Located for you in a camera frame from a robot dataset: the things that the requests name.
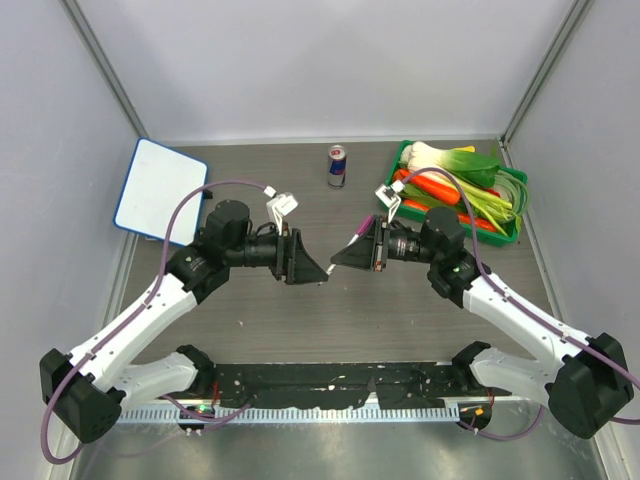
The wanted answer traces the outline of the pink capped marker pen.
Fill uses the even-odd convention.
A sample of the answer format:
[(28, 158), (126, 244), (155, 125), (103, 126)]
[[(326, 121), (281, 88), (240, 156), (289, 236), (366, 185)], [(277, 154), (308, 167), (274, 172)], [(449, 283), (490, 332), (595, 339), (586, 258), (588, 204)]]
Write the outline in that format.
[[(352, 245), (356, 240), (358, 240), (363, 234), (365, 234), (368, 229), (370, 228), (371, 224), (373, 222), (373, 216), (372, 215), (368, 215), (360, 224), (360, 226), (356, 229), (354, 235), (352, 236), (352, 238), (348, 241), (347, 246)], [(329, 265), (329, 267), (326, 270), (326, 273), (328, 275), (331, 275), (332, 272), (334, 271), (334, 269), (336, 268), (336, 264), (335, 263), (331, 263)]]

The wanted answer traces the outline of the blue framed whiteboard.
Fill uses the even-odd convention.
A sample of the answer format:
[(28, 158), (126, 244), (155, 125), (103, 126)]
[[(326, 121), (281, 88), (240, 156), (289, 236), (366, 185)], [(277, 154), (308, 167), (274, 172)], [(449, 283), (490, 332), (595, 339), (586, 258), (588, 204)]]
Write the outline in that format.
[(140, 138), (133, 151), (114, 213), (116, 227), (145, 237), (185, 246), (194, 238), (202, 207), (200, 194), (181, 208), (171, 233), (167, 227), (176, 206), (208, 179), (206, 163)]

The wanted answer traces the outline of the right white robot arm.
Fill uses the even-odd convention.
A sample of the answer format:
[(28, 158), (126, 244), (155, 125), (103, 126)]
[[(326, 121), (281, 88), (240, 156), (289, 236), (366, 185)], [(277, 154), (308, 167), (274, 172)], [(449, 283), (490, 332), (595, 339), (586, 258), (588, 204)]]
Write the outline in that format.
[(428, 265), (437, 294), (487, 320), (532, 356), (475, 342), (453, 359), (455, 389), (472, 395), (489, 387), (525, 397), (574, 436), (592, 438), (634, 397), (622, 345), (606, 333), (593, 337), (574, 329), (516, 293), (466, 249), (465, 235), (446, 207), (430, 210), (418, 231), (375, 215), (331, 261), (372, 272), (390, 260)]

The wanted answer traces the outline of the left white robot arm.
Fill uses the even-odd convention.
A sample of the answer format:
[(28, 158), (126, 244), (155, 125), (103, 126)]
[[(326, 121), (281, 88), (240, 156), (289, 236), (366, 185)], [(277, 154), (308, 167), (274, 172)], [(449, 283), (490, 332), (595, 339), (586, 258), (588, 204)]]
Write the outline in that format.
[(298, 203), (290, 193), (266, 204), (267, 224), (251, 228), (248, 206), (219, 202), (194, 240), (161, 263), (147, 291), (107, 327), (64, 354), (40, 360), (43, 400), (83, 444), (107, 433), (120, 414), (173, 392), (205, 397), (213, 385), (213, 364), (187, 345), (161, 361), (133, 363), (161, 332), (223, 286), (233, 268), (264, 267), (287, 285), (325, 282), (325, 270), (307, 253), (301, 232), (284, 218)]

